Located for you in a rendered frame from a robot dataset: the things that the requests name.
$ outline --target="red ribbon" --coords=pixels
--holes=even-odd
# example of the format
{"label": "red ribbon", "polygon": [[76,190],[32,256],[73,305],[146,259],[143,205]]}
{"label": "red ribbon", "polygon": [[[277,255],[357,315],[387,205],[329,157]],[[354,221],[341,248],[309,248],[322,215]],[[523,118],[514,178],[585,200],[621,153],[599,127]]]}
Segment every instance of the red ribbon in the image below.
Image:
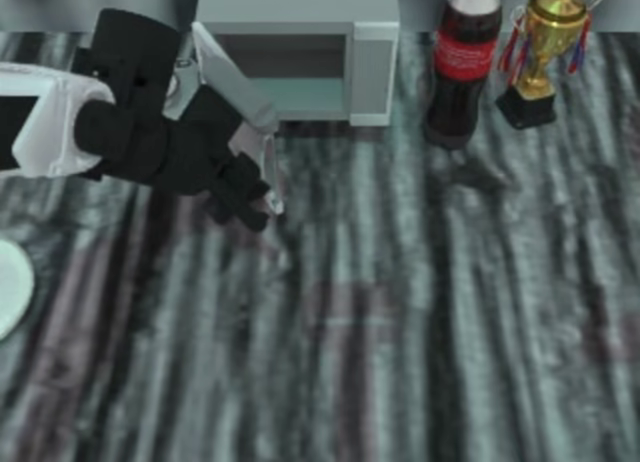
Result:
{"label": "red ribbon", "polygon": [[509,67],[511,66],[511,56],[513,55],[513,49],[516,46],[518,35],[520,34],[518,27],[520,27],[520,24],[522,23],[523,20],[524,20],[524,15],[520,16],[520,18],[516,21],[516,27],[513,29],[513,32],[511,32],[511,38],[509,39],[509,42],[505,46],[504,51],[500,56],[500,59],[498,60],[497,67],[498,67],[498,70],[501,72],[509,71]]}
{"label": "red ribbon", "polygon": [[582,67],[584,62],[584,55],[587,50],[587,34],[591,27],[591,14],[587,16],[584,25],[582,26],[582,33],[580,34],[580,40],[573,49],[573,55],[571,56],[571,63],[569,64],[569,73],[575,74],[576,71]]}
{"label": "red ribbon", "polygon": [[509,85],[513,85],[516,79],[520,78],[520,76],[522,75],[522,70],[524,69],[525,62],[527,61],[527,55],[529,54],[530,45],[531,35],[528,35],[527,40],[520,49],[520,54],[518,55],[516,66],[513,68],[513,70],[511,71],[511,75],[509,76]]}

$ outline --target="gray box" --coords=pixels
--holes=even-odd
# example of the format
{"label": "gray box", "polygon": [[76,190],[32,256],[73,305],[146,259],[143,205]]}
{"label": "gray box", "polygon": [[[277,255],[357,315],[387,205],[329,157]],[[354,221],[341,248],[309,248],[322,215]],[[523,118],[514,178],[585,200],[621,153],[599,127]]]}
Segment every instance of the gray box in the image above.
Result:
{"label": "gray box", "polygon": [[398,0],[199,0],[196,20],[280,120],[389,124]]}

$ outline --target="soda bottle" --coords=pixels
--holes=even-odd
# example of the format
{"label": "soda bottle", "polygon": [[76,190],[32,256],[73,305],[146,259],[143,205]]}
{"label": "soda bottle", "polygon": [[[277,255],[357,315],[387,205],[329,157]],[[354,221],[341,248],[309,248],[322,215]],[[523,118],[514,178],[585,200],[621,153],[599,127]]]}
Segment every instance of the soda bottle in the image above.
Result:
{"label": "soda bottle", "polygon": [[473,136],[501,24],[500,0],[447,0],[436,33],[431,96],[422,123],[428,142],[457,150]]}

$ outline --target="gold trophy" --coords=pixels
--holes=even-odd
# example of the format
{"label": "gold trophy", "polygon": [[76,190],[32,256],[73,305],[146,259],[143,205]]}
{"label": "gold trophy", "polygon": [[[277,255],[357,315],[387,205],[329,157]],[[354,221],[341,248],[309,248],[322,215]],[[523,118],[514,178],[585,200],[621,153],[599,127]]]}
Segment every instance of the gold trophy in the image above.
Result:
{"label": "gold trophy", "polygon": [[[546,74],[554,57],[573,47],[569,73],[584,60],[591,10],[602,0],[529,0],[511,14],[514,31],[498,63],[498,69],[511,72],[509,88],[496,104],[517,129],[553,122],[555,90]],[[518,39],[522,41],[515,67],[511,56]]]}

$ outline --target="trophy base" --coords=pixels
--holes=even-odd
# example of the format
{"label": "trophy base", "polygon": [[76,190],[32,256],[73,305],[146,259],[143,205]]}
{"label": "trophy base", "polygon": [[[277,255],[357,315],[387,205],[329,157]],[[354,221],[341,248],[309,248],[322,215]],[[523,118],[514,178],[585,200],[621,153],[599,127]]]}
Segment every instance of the trophy base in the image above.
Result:
{"label": "trophy base", "polygon": [[553,110],[555,97],[555,94],[551,94],[541,99],[527,100],[515,87],[509,87],[498,97],[496,105],[513,128],[522,130],[554,122],[556,120],[556,113]]}

